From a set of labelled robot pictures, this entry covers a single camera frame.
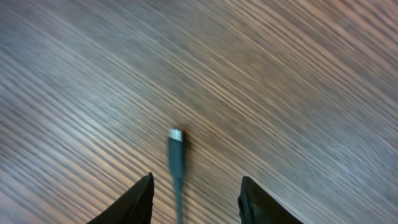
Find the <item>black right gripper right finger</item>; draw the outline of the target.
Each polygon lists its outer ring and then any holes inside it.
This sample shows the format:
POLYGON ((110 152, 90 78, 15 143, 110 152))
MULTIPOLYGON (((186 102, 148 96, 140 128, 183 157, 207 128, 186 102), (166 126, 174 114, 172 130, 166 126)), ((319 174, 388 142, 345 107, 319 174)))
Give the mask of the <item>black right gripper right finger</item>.
POLYGON ((248 176, 242 178, 238 206, 242 224, 302 224, 248 176))

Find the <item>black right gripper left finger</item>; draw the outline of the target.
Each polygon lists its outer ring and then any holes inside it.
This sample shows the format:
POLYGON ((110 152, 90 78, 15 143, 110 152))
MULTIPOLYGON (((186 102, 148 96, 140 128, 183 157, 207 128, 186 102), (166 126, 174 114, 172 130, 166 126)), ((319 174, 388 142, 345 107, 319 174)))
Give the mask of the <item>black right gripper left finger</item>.
POLYGON ((154 178, 150 172, 88 224, 150 224, 153 198, 154 178))

